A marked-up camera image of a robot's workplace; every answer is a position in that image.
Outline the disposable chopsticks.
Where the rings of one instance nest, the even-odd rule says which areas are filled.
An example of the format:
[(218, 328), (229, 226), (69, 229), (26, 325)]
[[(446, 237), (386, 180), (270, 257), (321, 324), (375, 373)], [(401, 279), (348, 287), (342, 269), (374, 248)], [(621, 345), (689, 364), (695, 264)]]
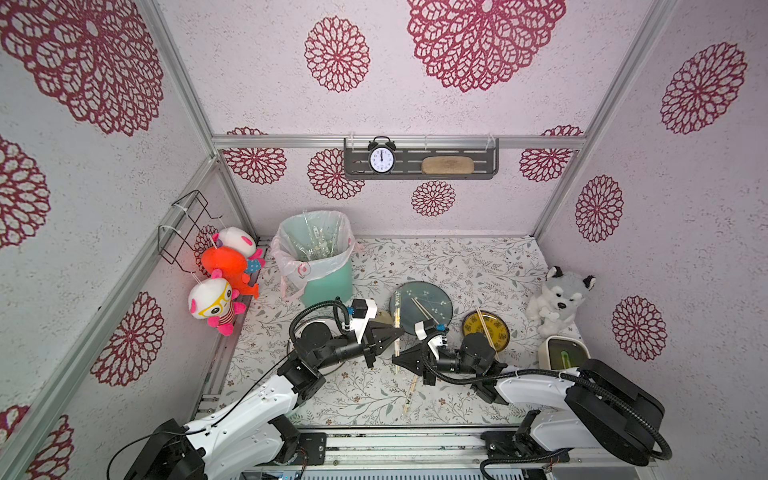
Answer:
[[(394, 319), (394, 327), (400, 328), (401, 327), (401, 293), (399, 291), (395, 291), (393, 294), (393, 300), (394, 300), (394, 307), (392, 309), (392, 315)], [(393, 357), (397, 357), (400, 355), (400, 339), (397, 339), (394, 343), (394, 355)]]
[(411, 301), (426, 319), (434, 322), (437, 321), (437, 317), (434, 315), (434, 310), (429, 304), (423, 304), (418, 298), (412, 298)]
[(490, 334), (490, 331), (488, 329), (488, 326), (487, 326), (487, 323), (486, 323), (486, 320), (485, 320), (485, 315), (483, 314), (483, 312), (482, 312), (482, 310), (480, 308), (476, 308), (475, 311), (476, 311), (477, 318), (480, 321), (480, 325), (482, 327), (484, 335), (485, 335), (485, 337), (486, 337), (490, 347), (495, 352), (496, 351), (495, 344), (494, 344), (493, 338), (492, 338), (492, 336)]
[(413, 378), (413, 380), (411, 381), (410, 387), (409, 387), (407, 395), (406, 395), (406, 400), (405, 400), (404, 408), (403, 408), (403, 415), (404, 416), (407, 415), (407, 413), (408, 413), (408, 411), (410, 409), (410, 405), (412, 403), (413, 395), (414, 395), (415, 390), (418, 387), (418, 384), (420, 382), (421, 382), (421, 377), (420, 376), (415, 376)]

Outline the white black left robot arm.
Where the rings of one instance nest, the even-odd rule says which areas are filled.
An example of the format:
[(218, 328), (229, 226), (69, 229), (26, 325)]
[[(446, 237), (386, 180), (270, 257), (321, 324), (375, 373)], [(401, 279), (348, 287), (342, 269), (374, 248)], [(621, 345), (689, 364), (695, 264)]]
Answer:
[(185, 425), (168, 420), (139, 438), (143, 448), (126, 478), (233, 479), (256, 465), (289, 462), (300, 432), (288, 415), (321, 389), (323, 369), (358, 357), (372, 367), (403, 335), (376, 314), (369, 299), (305, 308), (288, 328), (291, 351), (235, 403)]

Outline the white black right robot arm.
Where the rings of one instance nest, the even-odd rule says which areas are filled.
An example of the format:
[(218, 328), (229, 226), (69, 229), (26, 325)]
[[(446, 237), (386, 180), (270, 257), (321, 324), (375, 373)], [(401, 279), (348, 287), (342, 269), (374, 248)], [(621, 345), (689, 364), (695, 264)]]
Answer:
[(660, 432), (663, 405), (604, 362), (589, 358), (566, 370), (515, 369), (497, 360), (484, 334), (472, 333), (450, 351), (445, 332), (442, 325), (423, 330), (416, 345), (393, 356), (393, 364), (427, 385), (443, 381), (467, 386), (489, 404), (533, 407), (513, 432), (483, 434), (484, 478), (490, 465), (554, 464), (576, 449), (600, 448), (640, 467), (672, 458)]

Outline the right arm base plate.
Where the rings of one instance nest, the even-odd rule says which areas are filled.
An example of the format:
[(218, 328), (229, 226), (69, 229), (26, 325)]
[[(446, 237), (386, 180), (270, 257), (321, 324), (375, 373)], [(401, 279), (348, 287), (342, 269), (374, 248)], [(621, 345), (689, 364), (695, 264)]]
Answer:
[(526, 432), (515, 430), (490, 430), (483, 432), (487, 459), (485, 464), (528, 464), (569, 462), (570, 450), (550, 451), (536, 443)]

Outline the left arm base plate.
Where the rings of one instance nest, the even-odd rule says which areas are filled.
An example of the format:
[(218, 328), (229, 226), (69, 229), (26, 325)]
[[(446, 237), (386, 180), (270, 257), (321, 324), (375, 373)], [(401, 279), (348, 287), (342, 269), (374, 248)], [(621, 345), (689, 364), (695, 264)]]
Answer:
[(325, 463), (328, 436), (324, 432), (299, 433), (283, 446), (272, 461), (275, 465), (320, 466)]

